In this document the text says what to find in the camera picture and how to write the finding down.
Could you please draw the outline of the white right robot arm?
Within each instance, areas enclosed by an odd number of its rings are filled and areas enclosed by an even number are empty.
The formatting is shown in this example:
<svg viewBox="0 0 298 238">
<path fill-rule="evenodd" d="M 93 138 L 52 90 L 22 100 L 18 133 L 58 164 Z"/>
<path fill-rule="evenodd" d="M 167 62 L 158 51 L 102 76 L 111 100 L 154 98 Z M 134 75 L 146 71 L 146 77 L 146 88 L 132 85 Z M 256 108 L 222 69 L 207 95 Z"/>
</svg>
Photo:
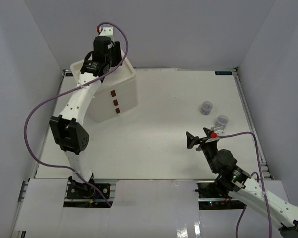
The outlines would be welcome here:
<svg viewBox="0 0 298 238">
<path fill-rule="evenodd" d="M 197 184 L 200 198 L 234 198 L 268 219 L 269 232 L 275 227 L 284 238 L 298 238 L 298 207 L 281 199 L 265 188 L 262 172 L 258 179 L 243 170 L 231 151 L 218 149 L 225 135 L 216 127 L 204 128 L 205 137 L 186 132 L 187 149 L 203 152 L 216 179 L 206 186 Z"/>
</svg>

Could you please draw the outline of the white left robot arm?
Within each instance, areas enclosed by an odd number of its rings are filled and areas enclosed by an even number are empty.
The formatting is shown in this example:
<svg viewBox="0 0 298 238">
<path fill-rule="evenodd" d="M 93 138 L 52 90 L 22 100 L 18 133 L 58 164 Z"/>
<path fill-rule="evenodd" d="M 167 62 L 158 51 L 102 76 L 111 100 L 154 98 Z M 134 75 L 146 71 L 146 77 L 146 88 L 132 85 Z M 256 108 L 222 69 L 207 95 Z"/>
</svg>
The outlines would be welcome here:
<svg viewBox="0 0 298 238">
<path fill-rule="evenodd" d="M 95 185 L 90 181 L 92 172 L 88 168 L 82 152 L 87 148 L 89 134 L 83 128 L 88 106 L 103 79 L 112 67 L 121 62 L 120 42 L 112 37 L 97 36 L 93 41 L 93 51 L 89 52 L 79 71 L 77 86 L 60 114 L 52 116 L 49 125 L 55 143 L 64 151 L 70 167 L 74 169 L 72 181 L 79 183 L 78 192 L 85 198 L 94 195 Z"/>
</svg>

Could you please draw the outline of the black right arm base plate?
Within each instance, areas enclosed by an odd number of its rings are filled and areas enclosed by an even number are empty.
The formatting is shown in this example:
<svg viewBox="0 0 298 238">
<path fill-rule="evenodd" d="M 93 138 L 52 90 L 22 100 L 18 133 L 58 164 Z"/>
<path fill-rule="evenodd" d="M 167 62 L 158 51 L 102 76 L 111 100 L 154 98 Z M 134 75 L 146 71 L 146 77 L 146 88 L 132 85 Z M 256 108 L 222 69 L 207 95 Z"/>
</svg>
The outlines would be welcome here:
<svg viewBox="0 0 298 238">
<path fill-rule="evenodd" d="M 237 201 L 235 198 L 229 197 L 228 195 L 222 195 L 216 191 L 212 181 L 198 181 L 196 183 L 195 192 L 197 193 L 199 203 L 228 203 L 231 201 Z"/>
</svg>

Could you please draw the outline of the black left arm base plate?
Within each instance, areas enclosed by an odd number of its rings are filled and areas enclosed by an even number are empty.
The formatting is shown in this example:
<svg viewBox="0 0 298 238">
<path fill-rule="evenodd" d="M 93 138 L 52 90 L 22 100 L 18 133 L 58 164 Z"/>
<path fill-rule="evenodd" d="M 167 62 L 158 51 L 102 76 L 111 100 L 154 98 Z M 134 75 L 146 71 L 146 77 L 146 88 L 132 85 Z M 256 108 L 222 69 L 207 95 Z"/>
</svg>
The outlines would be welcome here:
<svg viewBox="0 0 298 238">
<path fill-rule="evenodd" d="M 95 183 L 93 179 L 90 179 L 90 184 L 97 187 L 97 189 L 104 195 L 106 199 L 110 198 L 111 184 L 109 183 Z M 100 195 L 97 189 L 87 185 L 86 183 L 81 183 L 73 180 L 72 176 L 68 179 L 68 186 L 66 191 L 66 199 L 92 199 L 103 197 Z"/>
</svg>

